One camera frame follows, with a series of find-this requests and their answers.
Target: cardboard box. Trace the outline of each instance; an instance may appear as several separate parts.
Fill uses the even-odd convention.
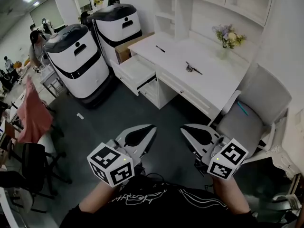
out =
[[[145,39],[145,38],[147,38],[147,37],[149,37],[151,35],[154,35],[154,32],[149,33],[149,34],[147,34],[145,36],[141,36],[141,37],[138,37],[136,39],[130,40],[130,41],[126,42],[126,43],[123,43],[123,44],[115,47],[115,52],[116,52],[119,64],[123,63],[124,61],[128,60],[131,57],[131,52],[128,49],[128,47],[130,45],[133,45],[136,42],[138,42],[138,41],[140,41],[142,39]]]

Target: chair backrest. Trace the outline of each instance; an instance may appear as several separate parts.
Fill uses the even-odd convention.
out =
[[[0,187],[23,188],[26,180],[16,171],[0,171]]]
[[[25,143],[23,145],[21,171],[31,190],[42,190],[46,174],[46,161],[47,158],[43,145],[38,143]]]
[[[238,99],[254,110],[264,124],[270,125],[288,107],[292,97],[275,76],[258,65]]]

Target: white desk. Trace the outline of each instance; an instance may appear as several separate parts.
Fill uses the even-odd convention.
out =
[[[21,104],[24,101],[24,96],[25,96],[25,92],[26,90],[23,91],[23,93],[18,97],[18,99],[14,102],[14,105],[19,108],[21,106]],[[13,122],[16,120],[17,118],[17,109],[15,107],[11,107],[10,108],[10,114],[9,114],[9,122]]]
[[[198,42],[189,38],[176,43],[172,36],[160,32],[129,49],[136,64],[134,58],[120,65],[111,61],[116,76],[127,87],[136,95],[142,93],[159,109],[180,94],[210,118],[209,124],[223,109],[249,68],[249,63],[234,53],[225,60],[217,58],[220,45],[209,39]],[[186,61],[203,75],[186,71]],[[151,81],[155,76],[157,82]]]

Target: blue object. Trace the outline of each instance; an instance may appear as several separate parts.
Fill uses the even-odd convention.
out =
[[[249,116],[248,115],[248,112],[244,109],[244,107],[241,105],[241,103],[238,101],[237,102],[237,104],[238,104],[238,106],[242,109],[242,111],[247,115],[247,116]]]

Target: flower vase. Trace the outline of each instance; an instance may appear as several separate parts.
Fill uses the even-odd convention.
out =
[[[228,56],[228,48],[222,46],[218,51],[217,51],[217,57],[221,60],[225,60]]]

